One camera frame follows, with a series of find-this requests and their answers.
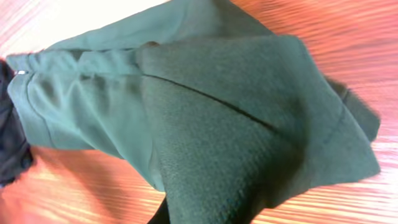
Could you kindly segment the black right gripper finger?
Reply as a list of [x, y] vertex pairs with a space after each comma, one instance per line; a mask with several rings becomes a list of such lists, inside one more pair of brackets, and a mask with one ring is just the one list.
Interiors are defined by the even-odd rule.
[[154, 216], [147, 222], [147, 224], [170, 224], [169, 210], [167, 199], [164, 198]]

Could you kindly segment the dark green cloth garment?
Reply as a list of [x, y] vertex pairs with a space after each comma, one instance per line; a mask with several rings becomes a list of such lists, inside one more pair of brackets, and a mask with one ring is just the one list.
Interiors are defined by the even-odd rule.
[[128, 161], [170, 223], [249, 223], [380, 171], [378, 117], [229, 1], [169, 1], [6, 63], [31, 144]]

